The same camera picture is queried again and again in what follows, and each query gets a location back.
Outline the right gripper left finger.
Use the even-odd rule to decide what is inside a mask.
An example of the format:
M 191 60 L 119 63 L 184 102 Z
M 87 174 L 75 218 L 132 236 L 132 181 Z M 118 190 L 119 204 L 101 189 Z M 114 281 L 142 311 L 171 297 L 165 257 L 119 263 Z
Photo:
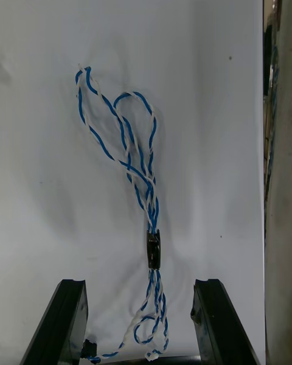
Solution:
M 56 287 L 21 364 L 78 364 L 88 320 L 84 280 Z

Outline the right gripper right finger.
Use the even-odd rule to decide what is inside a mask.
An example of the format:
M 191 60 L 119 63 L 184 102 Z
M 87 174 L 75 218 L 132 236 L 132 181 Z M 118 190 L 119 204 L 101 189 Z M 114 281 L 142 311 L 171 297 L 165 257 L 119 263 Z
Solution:
M 218 279 L 196 280 L 190 317 L 202 364 L 259 364 L 231 299 Z

